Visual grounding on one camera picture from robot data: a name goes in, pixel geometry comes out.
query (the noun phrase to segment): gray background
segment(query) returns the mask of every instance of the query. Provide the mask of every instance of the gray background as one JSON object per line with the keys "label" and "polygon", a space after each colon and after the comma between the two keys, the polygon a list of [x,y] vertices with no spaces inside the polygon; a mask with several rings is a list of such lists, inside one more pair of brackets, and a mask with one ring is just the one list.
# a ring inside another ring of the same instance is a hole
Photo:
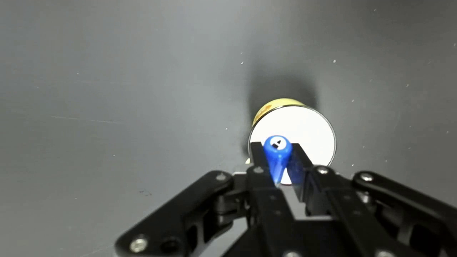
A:
{"label": "gray background", "polygon": [[454,0],[2,0],[0,256],[113,256],[280,96],[330,119],[344,176],[457,204],[456,26]]}

